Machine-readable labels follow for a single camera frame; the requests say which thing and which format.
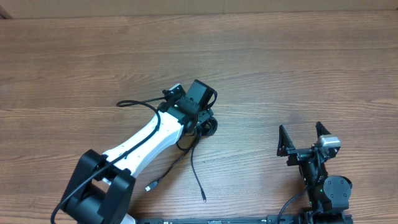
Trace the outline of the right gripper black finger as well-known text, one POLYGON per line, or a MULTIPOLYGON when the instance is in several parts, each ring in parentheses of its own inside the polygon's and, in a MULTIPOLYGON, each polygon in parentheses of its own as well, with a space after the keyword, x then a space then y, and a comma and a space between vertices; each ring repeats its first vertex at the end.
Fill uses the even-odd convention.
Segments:
POLYGON ((318 138, 323 135, 330 135, 330 132, 326 129, 326 127, 324 127, 324 125, 320 121, 316 122, 315 127, 317 130, 318 138))
POLYGON ((277 156, 284 157, 288 156, 292 151, 295 150, 295 146, 287 134, 287 131, 283 124, 279 126, 279 142, 277 146, 277 156))

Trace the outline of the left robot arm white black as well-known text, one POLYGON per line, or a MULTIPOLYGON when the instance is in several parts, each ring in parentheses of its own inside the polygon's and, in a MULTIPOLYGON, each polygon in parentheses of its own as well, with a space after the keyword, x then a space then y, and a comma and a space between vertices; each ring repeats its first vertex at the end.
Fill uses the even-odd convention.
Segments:
POLYGON ((135 223, 128 214, 131 196, 139 174, 169 146, 177 144, 187 133, 196 137, 183 149, 193 152, 202 136, 217 129, 211 110, 218 93, 212 87, 194 80, 188 91, 176 84, 159 98, 158 107, 149 100, 122 100, 118 107, 142 105, 154 117, 135 135, 102 154, 90 149, 80 158, 50 222, 55 223, 63 211, 77 223, 135 223))

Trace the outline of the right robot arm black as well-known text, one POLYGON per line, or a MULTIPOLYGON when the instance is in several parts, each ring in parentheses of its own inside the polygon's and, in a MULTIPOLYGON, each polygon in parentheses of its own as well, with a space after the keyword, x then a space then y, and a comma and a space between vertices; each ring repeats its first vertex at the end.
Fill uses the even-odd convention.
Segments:
POLYGON ((294 195, 281 208, 277 223, 353 223, 353 217, 346 215, 349 209, 352 182, 341 175, 329 175, 325 162, 336 157, 341 148, 338 136, 329 132, 317 122, 317 141, 309 148, 297 149, 285 127, 279 126, 277 155, 287 158, 288 166, 298 166, 305 188, 294 195), (303 194, 308 195, 309 207, 301 208, 296 215, 284 215, 289 204, 303 194))

